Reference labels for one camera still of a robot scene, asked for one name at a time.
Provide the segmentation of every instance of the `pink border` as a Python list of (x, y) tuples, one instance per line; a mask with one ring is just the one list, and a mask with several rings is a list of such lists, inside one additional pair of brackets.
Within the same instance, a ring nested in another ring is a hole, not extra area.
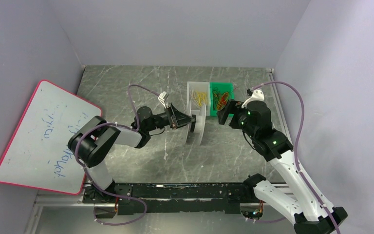
[[(0, 166), (1, 166), (2, 162), (3, 162), (3, 160), (5, 159), (6, 153), (8, 152), (8, 149), (9, 149), (9, 147), (11, 146), (11, 143), (12, 143), (12, 141), (13, 141), (15, 135), (17, 134), (18, 128), (19, 128), (20, 124), (22, 123), (22, 120), (23, 120), (23, 118), (25, 117), (26, 112), (28, 111), (29, 105), (31, 105), (31, 102), (32, 102), (32, 100), (34, 99), (35, 94), (37, 93), (38, 87), (39, 87), (39, 86), (41, 85), (41, 83), (44, 82), (44, 81), (45, 81), (45, 82), (48, 82), (48, 83), (50, 83), (50, 84), (52, 84), (52, 85), (55, 85), (56, 87), (58, 87), (58, 88), (60, 88), (60, 89), (62, 89), (62, 90), (64, 90), (64, 91), (66, 91), (66, 92), (68, 92), (68, 93), (70, 93), (70, 94), (72, 94), (72, 95), (74, 95), (74, 96), (76, 96), (76, 97), (78, 97), (78, 98), (80, 98), (80, 99), (86, 101), (87, 103), (89, 103), (89, 104), (91, 104), (91, 105), (93, 105), (93, 106), (95, 106), (96, 108), (98, 108), (98, 109), (101, 111), (101, 116), (102, 116), (102, 109), (101, 109), (99, 106), (90, 103), (89, 101), (83, 99), (82, 97), (79, 97), (79, 96), (77, 96), (77, 95), (71, 93), (70, 91), (68, 91), (68, 90), (66, 90), (66, 89), (64, 89), (64, 88), (62, 88), (62, 87), (60, 87), (59, 85), (56, 85), (56, 84), (50, 82), (49, 80), (43, 79), (43, 80), (39, 81), (37, 87), (35, 88), (34, 93), (32, 94), (32, 97), (31, 97), (31, 99), (29, 100), (28, 105), (26, 106), (25, 111), (24, 111), (23, 114), (22, 114), (22, 117), (20, 118), (20, 120), (19, 120), (19, 122), (18, 122), (18, 125), (17, 125), (17, 127), (16, 127), (14, 133), (12, 134), (11, 139), (9, 140), (8, 145), (6, 146), (6, 149), (5, 149), (5, 151), (3, 152), (2, 157), (0, 158)], [(81, 183), (81, 185), (84, 184), (84, 180), (85, 180), (85, 174), (84, 174), (84, 177), (83, 177), (83, 179), (82, 179), (82, 183)], [(44, 189), (44, 188), (32, 187), (32, 186), (21, 185), (21, 184), (13, 184), (13, 183), (8, 183), (8, 182), (3, 182), (3, 181), (0, 181), (0, 184), (10, 184), (10, 185), (15, 185), (15, 186), (20, 186), (20, 187), (25, 187), (25, 188), (30, 188), (30, 189), (40, 189), (40, 190), (44, 190), (44, 191), (57, 192), (57, 193), (70, 194), (70, 195), (78, 195), (78, 194), (81, 192), (81, 190), (82, 190), (82, 186), (81, 186), (81, 188), (79, 189), (78, 193), (76, 193), (76, 194), (72, 194), (72, 193), (67, 193), (67, 192), (63, 192), (63, 191), (57, 191), (57, 190), (51, 190), (51, 189)]]

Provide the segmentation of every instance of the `robotic arm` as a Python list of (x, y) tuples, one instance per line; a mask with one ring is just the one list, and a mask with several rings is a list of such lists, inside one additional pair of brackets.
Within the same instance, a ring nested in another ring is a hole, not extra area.
[[(296, 197), (290, 198), (262, 175), (256, 174), (246, 179), (244, 184), (251, 188), (254, 197), (268, 203), (284, 217), (286, 217), (295, 228), (297, 234), (329, 234), (335, 230), (334, 225), (325, 207), (332, 211), (336, 223), (339, 225), (347, 217), (343, 207), (335, 207), (319, 188), (314, 184), (309, 175), (299, 164), (300, 170), (295, 165), (293, 145), (280, 131), (273, 128), (271, 112), (264, 103), (264, 95), (261, 90), (248, 90), (249, 99), (245, 102), (230, 99), (226, 106), (217, 113), (219, 124), (225, 124), (229, 114), (233, 114), (229, 126), (243, 132), (245, 140), (250, 146), (265, 158), (283, 177)], [(108, 173), (105, 156), (113, 144), (128, 145), (134, 148), (144, 147), (150, 140), (150, 132), (170, 126), (177, 129), (188, 124), (194, 128), (195, 118), (179, 112), (172, 104), (165, 103), (167, 94), (161, 94), (159, 101), (164, 106), (164, 112), (154, 115), (149, 107), (138, 109), (138, 121), (134, 118), (131, 124), (138, 131), (104, 126), (92, 132), (91, 136), (82, 140), (78, 149), (79, 158), (86, 164), (88, 173), (93, 181), (103, 190), (115, 194), (115, 182)], [(68, 142), (68, 148), (74, 150), (80, 138), (94, 126), (106, 123), (101, 117), (91, 119), (79, 132)], [(309, 185), (299, 175), (303, 172)], [(311, 190), (320, 195), (323, 205), (318, 202)], [(97, 191), (104, 201), (111, 201), (112, 197)]]

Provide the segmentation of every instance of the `gray marble tabletop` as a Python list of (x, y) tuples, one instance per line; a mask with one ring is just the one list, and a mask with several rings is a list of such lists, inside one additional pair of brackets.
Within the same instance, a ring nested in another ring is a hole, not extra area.
[[(127, 98), (127, 85), (140, 84), (157, 92), (168, 91), (169, 101), (180, 111), (186, 109), (187, 81), (231, 82), (236, 100), (247, 99), (246, 89), (270, 81), (262, 68), (182, 67), (182, 66), (87, 66), (78, 95), (98, 105), (107, 121), (130, 125), (134, 113)], [(272, 110), (275, 128), (283, 131), (273, 88), (262, 88)], [(153, 94), (134, 87), (136, 107), (148, 106), (153, 113), (163, 107)], [(107, 156), (108, 170), (116, 182), (186, 183), (241, 182), (260, 173), (273, 183), (284, 180), (264, 158), (252, 150), (239, 130), (219, 125), (207, 117), (202, 144), (183, 142), (184, 129), (167, 129), (152, 136), (142, 149), (115, 145)]]

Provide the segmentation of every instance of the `wire bundle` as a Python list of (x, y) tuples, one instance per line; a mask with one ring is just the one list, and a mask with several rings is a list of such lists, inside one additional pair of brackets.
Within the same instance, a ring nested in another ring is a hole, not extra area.
[(190, 99), (197, 107), (201, 107), (203, 104), (208, 105), (207, 92), (198, 92), (191, 90)]
[(213, 110), (219, 111), (223, 109), (230, 96), (229, 92), (221, 93), (218, 88), (213, 89)]

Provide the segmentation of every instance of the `whiteboard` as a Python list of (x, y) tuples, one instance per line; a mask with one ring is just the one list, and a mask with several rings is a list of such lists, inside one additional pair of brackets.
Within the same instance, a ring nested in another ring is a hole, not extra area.
[(78, 194), (84, 171), (68, 140), (99, 107), (42, 80), (0, 159), (0, 183)]

